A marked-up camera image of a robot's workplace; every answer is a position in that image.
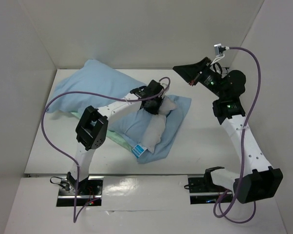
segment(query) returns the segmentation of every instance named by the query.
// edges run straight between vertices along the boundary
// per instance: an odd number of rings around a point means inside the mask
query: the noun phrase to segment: white wall
[[[276,194],[289,234],[293,234],[293,0],[265,0],[243,47],[258,57],[262,86],[250,124],[261,149],[284,179]],[[244,52],[232,69],[247,76],[241,100],[249,110],[257,86],[257,71]]]
[[[16,0],[0,0],[0,233],[37,131],[55,66]]]
[[[241,45],[263,0],[20,0],[58,68],[171,68]],[[223,61],[229,66],[234,54]]]

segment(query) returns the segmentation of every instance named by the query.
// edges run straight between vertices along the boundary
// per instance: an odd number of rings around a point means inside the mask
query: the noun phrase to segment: purple cable
[[[244,175],[244,168],[245,168],[245,149],[244,149],[244,140],[245,140],[245,127],[248,123],[248,120],[249,120],[249,117],[250,115],[252,114],[253,112],[253,109],[255,107],[255,104],[257,102],[257,99],[258,99],[258,96],[259,96],[259,92],[260,92],[260,87],[261,87],[261,69],[260,69],[260,64],[259,64],[259,61],[258,59],[256,58],[256,56],[249,50],[245,49],[245,48],[242,48],[242,47],[229,47],[230,50],[242,50],[242,51],[245,51],[247,52],[248,54],[250,54],[255,62],[256,62],[256,65],[257,65],[257,69],[258,69],[258,86],[257,86],[257,92],[256,92],[256,95],[255,95],[255,98],[254,98],[254,101],[253,101],[253,104],[252,106],[250,107],[250,110],[249,110],[249,113],[248,115],[246,116],[246,119],[245,119],[245,122],[244,122],[244,125],[243,125],[243,130],[242,130],[242,134],[241,134],[241,141],[240,141],[240,147],[241,147],[241,167],[240,167],[240,174],[239,174],[239,179],[238,179],[238,186],[237,186],[237,189],[236,189],[236,192],[234,194],[234,197],[230,203],[230,205],[228,206],[228,208],[223,212],[222,209],[221,209],[221,202],[222,200],[227,196],[226,194],[228,193],[229,190],[226,190],[216,201],[215,205],[214,205],[214,209],[213,209],[213,212],[214,212],[214,215],[215,217],[217,218],[222,218],[222,217],[225,217],[227,220],[233,222],[233,223],[237,223],[237,224],[243,224],[243,223],[247,223],[249,222],[250,220],[252,220],[252,218],[255,216],[255,213],[256,213],[256,202],[254,201],[254,211],[253,211],[253,214],[250,216],[249,219],[245,220],[245,221],[234,221],[230,218],[228,218],[226,215],[229,213],[229,211],[232,209],[237,197],[238,197],[238,194],[239,194],[239,191],[240,191],[240,187],[241,187],[241,181],[243,179],[243,175]],[[219,205],[219,209],[220,209],[220,212],[221,214],[217,214],[216,213],[216,208],[217,208],[217,205]]]
[[[154,95],[154,96],[151,96],[151,97],[147,97],[147,98],[143,98],[143,99],[137,99],[137,100],[130,100],[130,102],[138,102],[138,101],[147,101],[147,100],[150,100],[150,99],[153,99],[153,98],[156,98],[160,95],[162,95],[163,93],[165,93],[169,87],[170,87],[170,78],[169,77],[164,77],[164,78],[161,78],[160,81],[162,81],[163,79],[167,79],[168,80],[168,85],[166,88],[164,88],[159,94],[157,95]],[[93,199],[89,202],[86,202],[85,205],[78,211],[78,213],[76,214],[76,204],[77,204],[77,188],[78,188],[78,181],[79,181],[79,164],[78,162],[75,160],[75,158],[73,158],[71,155],[67,154],[66,152],[64,152],[63,150],[59,149],[58,147],[56,147],[50,140],[49,138],[47,137],[46,135],[46,131],[45,131],[45,127],[44,127],[44,119],[45,119],[45,114],[49,108],[49,106],[54,102],[56,101],[58,98],[64,96],[64,95],[68,95],[68,94],[87,94],[87,95],[94,95],[94,96],[99,96],[99,97],[102,97],[102,98],[107,98],[107,99],[112,99],[112,100],[115,100],[115,101],[123,101],[123,102],[128,102],[127,100],[125,99],[120,99],[120,98],[115,98],[115,97],[109,97],[109,96],[106,96],[106,95],[102,95],[102,94],[96,94],[96,93],[91,93],[91,92],[83,92],[83,91],[70,91],[70,92],[65,92],[65,93],[62,93],[62,94],[59,94],[58,96],[56,96],[55,98],[53,98],[45,107],[44,111],[43,111],[43,114],[41,116],[41,121],[40,121],[40,125],[41,125],[41,130],[42,130],[42,133],[46,139],[46,141],[55,149],[57,150],[58,152],[64,154],[66,157],[68,157],[69,159],[71,159],[77,166],[77,178],[76,178],[76,185],[75,185],[75,194],[74,194],[74,216],[73,216],[73,222],[75,223],[77,221],[77,217],[78,215],[80,214],[80,212],[86,207],[89,205],[89,203],[93,202],[93,201],[96,201],[98,198],[96,199]]]

